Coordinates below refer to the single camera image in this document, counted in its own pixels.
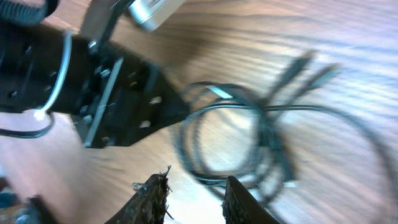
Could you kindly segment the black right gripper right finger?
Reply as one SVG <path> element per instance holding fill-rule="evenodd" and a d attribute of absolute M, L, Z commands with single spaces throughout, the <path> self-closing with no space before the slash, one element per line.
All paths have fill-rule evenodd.
<path fill-rule="evenodd" d="M 234 176 L 226 179 L 222 209 L 226 224 L 279 224 Z"/>

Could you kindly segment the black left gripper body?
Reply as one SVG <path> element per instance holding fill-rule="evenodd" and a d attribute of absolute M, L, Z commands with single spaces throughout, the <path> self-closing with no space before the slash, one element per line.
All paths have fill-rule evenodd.
<path fill-rule="evenodd" d="M 71 116 L 86 148 L 131 146 L 188 115 L 161 68 L 117 45 L 91 50 L 74 40 Z"/>

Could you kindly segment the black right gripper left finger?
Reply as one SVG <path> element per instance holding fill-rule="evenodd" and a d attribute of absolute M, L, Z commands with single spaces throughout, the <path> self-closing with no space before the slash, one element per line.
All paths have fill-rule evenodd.
<path fill-rule="evenodd" d="M 170 168 L 152 174 L 144 183 L 132 183 L 135 194 L 105 224 L 163 224 L 166 215 L 171 217 L 167 211 Z"/>

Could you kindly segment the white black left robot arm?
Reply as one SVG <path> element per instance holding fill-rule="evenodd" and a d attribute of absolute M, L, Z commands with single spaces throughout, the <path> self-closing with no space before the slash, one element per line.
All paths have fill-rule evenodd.
<path fill-rule="evenodd" d="M 1 111 L 69 114 L 86 148 L 130 146 L 182 121 L 188 105 L 161 69 L 110 40 L 125 13 L 146 31 L 180 1 L 92 1 L 79 34 L 43 23 L 57 1 L 1 2 Z"/>

